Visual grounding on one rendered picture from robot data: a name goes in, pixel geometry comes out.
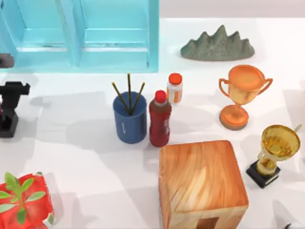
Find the blue pen cup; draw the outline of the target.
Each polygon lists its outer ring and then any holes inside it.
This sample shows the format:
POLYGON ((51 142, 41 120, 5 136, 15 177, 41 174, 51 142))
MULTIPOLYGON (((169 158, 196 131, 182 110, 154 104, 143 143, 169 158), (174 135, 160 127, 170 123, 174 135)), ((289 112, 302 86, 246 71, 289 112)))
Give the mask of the blue pen cup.
POLYGON ((147 102, 143 95, 140 95, 136 102, 138 93, 131 92, 132 105, 137 103, 132 115, 128 115, 119 97, 113 101, 114 119, 118 138, 127 143, 135 144, 142 141, 147 134, 147 102))

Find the dark grey block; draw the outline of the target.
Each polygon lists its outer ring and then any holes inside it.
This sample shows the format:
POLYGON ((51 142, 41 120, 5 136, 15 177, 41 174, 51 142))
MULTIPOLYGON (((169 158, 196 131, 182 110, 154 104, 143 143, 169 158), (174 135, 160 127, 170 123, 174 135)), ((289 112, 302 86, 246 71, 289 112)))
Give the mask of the dark grey block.
POLYGON ((12 68, 14 66, 14 57, 9 53, 0 53, 0 69, 12 68))

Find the gold trophy black base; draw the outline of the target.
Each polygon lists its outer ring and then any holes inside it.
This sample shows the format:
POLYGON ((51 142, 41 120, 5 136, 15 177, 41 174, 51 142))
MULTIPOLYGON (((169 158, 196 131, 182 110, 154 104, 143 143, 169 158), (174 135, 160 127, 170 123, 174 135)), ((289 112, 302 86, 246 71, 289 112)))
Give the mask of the gold trophy black base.
POLYGON ((277 166, 278 161, 288 160, 298 152, 301 143, 297 132, 301 127, 301 124, 295 129, 284 125, 271 125, 263 131, 258 160, 246 170, 260 188, 265 188, 278 178, 281 171, 277 166))

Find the light blue rack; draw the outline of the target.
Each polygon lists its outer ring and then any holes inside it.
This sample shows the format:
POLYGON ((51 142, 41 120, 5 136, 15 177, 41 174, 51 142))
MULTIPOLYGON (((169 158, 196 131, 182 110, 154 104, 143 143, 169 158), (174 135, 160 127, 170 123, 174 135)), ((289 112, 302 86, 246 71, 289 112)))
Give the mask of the light blue rack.
POLYGON ((0 0, 14 73, 158 70, 160 0, 0 0))

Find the red pot green plant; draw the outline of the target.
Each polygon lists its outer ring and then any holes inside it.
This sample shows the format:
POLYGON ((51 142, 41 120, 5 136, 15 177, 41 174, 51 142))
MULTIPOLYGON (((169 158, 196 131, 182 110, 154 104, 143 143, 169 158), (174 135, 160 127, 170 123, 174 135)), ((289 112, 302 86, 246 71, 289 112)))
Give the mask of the red pot green plant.
POLYGON ((41 172, 16 178, 5 173, 0 184, 0 229, 50 229, 53 204, 41 172))

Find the orange trophy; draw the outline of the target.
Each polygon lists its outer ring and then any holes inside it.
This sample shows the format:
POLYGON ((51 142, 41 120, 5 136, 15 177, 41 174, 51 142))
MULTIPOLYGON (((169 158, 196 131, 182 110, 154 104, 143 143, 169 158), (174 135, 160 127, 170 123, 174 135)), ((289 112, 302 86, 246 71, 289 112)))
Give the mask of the orange trophy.
POLYGON ((234 105, 228 105, 221 110, 221 124, 229 130, 243 129, 248 123, 249 115, 242 105, 250 103, 266 91, 272 82, 272 78, 266 79, 254 66, 242 64, 233 67, 229 71, 228 79, 219 79, 220 91, 234 102, 234 105))

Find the dark yellow pencil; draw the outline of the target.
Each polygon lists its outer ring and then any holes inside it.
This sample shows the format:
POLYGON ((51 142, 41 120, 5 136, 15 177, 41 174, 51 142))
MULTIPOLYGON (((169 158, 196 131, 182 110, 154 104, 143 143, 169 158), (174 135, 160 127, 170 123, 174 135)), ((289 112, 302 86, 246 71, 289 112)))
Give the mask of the dark yellow pencil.
POLYGON ((130 73, 127 73, 127 82, 128 82, 128 98, 129 98, 129 111, 128 114, 132 115, 132 91, 131 91, 131 76, 130 73))
POLYGON ((115 91, 116 91, 116 93, 117 93, 117 95, 118 95, 118 97, 119 97, 119 99, 120 99, 122 105, 124 106, 126 112, 129 114, 129 108, 127 107, 125 101, 123 100, 123 98, 122 98, 122 96, 121 96, 121 93, 119 92, 119 90, 118 90, 118 88, 117 88, 117 86, 115 85, 114 82, 112 82, 112 86, 113 86, 113 88, 115 89, 115 91))
POLYGON ((141 94, 142 94, 142 91, 143 91, 144 86, 145 86, 145 82, 142 83, 141 88, 140 88, 140 91, 139 91, 138 94, 137 94, 136 101, 135 101, 134 106, 133 106, 133 108, 132 108, 132 114, 133 114, 133 112, 134 112, 134 110, 135 110, 135 108, 136 108, 136 106, 137 106, 137 104, 138 104, 138 101, 139 101, 139 99, 140 99, 140 96, 141 96, 141 94))

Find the wooden block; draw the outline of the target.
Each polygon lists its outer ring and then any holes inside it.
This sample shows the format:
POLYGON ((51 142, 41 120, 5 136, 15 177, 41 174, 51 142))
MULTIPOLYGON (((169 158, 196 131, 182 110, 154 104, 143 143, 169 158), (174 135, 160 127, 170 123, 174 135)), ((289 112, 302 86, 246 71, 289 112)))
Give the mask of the wooden block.
POLYGON ((248 196, 232 144, 162 147, 159 197, 163 229, 237 229, 248 196))

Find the red bottle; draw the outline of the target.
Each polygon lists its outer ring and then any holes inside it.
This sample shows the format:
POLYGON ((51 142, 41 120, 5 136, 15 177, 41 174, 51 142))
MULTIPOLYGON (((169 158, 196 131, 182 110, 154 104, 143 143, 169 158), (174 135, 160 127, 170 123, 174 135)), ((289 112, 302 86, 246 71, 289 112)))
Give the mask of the red bottle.
POLYGON ((166 92, 158 90, 149 104, 150 129, 149 139, 153 146, 167 145, 170 137, 169 119, 172 106, 168 102, 166 92))

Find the white bottle orange lid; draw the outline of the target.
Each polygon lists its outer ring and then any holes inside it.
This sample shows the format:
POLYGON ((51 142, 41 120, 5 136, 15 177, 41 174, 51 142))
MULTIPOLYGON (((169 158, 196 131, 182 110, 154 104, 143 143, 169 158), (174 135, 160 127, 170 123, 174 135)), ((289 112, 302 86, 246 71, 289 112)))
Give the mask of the white bottle orange lid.
POLYGON ((171 104, 178 104, 182 99, 183 78, 179 73, 172 73, 168 77, 166 96, 171 104))

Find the grey-green mountain ornament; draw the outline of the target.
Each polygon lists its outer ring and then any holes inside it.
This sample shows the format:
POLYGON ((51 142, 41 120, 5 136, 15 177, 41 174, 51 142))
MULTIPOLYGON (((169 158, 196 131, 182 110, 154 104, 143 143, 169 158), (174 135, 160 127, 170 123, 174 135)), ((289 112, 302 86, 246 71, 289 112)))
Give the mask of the grey-green mountain ornament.
POLYGON ((198 39, 189 40, 180 54, 195 61, 237 61, 251 58, 255 50, 248 38, 241 39, 238 31, 228 35, 221 25, 213 35, 204 31, 198 39))

